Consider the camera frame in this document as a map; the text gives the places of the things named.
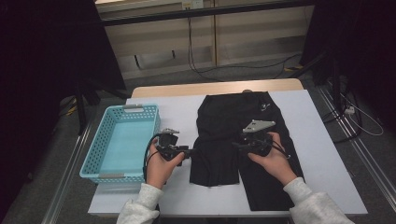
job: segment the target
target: white sleeve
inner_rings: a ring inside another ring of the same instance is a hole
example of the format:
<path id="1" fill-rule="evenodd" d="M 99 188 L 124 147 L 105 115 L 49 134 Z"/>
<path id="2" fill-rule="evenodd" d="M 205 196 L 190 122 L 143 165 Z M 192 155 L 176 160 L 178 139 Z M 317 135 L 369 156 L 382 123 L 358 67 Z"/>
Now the white sleeve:
<path id="1" fill-rule="evenodd" d="M 151 223 L 160 214 L 154 209 L 161 196 L 162 190 L 142 183 L 136 202 L 128 200 L 120 211 L 117 224 Z"/>
<path id="2" fill-rule="evenodd" d="M 283 188 L 294 202 L 290 209 L 296 224 L 301 223 L 353 223 L 327 193 L 313 193 L 301 177 Z"/>

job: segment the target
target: light blue basket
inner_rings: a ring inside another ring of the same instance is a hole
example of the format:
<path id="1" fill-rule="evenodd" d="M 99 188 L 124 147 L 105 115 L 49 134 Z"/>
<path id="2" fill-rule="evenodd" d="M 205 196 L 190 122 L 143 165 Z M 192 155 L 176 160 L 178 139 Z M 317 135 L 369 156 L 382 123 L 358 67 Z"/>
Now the light blue basket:
<path id="1" fill-rule="evenodd" d="M 110 106 L 79 175 L 95 183 L 144 182 L 143 157 L 160 124 L 156 105 Z"/>

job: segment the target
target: hand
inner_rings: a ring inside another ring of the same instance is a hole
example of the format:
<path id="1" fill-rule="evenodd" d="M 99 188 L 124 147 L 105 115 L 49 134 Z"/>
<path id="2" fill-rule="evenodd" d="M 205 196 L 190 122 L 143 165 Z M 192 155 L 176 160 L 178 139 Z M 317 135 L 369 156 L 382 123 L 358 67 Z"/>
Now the hand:
<path id="1" fill-rule="evenodd" d="M 280 144 L 280 137 L 278 133 L 269 133 L 273 141 Z M 284 186 L 289 184 L 289 182 L 295 179 L 297 176 L 291 170 L 288 160 L 285 155 L 280 151 L 272 148 L 270 153 L 266 157 L 262 157 L 253 153 L 248 153 L 248 157 L 261 165 L 270 175 L 278 179 Z"/>
<path id="2" fill-rule="evenodd" d="M 157 189 L 162 189 L 163 184 L 171 176 L 175 167 L 183 161 L 184 152 L 179 153 L 171 161 L 166 161 L 159 152 L 156 153 L 157 148 L 155 147 L 155 144 L 157 141 L 157 139 L 154 139 L 149 148 L 149 156 L 154 153 L 155 155 L 153 155 L 148 162 L 147 184 Z"/>

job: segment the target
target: white tabletop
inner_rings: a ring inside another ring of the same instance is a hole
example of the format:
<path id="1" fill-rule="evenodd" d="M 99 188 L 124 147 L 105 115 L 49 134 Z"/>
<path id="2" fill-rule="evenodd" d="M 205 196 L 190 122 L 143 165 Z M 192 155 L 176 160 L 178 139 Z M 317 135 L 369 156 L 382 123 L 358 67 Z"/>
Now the white tabletop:
<path id="1" fill-rule="evenodd" d="M 325 191 L 347 215 L 367 214 L 359 193 L 307 91 L 271 91 L 290 131 L 304 179 L 313 191 Z M 197 110 L 204 95 L 133 98 L 127 104 L 157 104 L 162 128 L 179 130 L 177 144 L 192 147 L 198 137 Z M 288 211 L 251 212 L 242 181 L 221 187 L 189 183 L 190 161 L 177 167 L 160 200 L 162 217 L 282 217 Z M 117 216 L 140 185 L 99 184 L 89 210 L 98 216 Z"/>

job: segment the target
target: black pants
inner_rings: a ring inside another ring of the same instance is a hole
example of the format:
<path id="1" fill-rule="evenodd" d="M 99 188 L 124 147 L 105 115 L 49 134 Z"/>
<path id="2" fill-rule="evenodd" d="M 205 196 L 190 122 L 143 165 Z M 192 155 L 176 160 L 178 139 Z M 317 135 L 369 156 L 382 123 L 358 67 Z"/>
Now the black pants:
<path id="1" fill-rule="evenodd" d="M 198 109 L 199 136 L 194 143 L 198 150 L 191 155 L 190 182 L 207 187 L 237 184 L 239 171 L 251 211 L 289 210 L 293 203 L 282 184 L 232 144 L 241 141 L 242 129 L 253 119 L 276 122 L 265 131 L 280 134 L 282 146 L 292 157 L 293 171 L 302 175 L 280 109 L 268 92 L 244 92 L 204 99 Z"/>

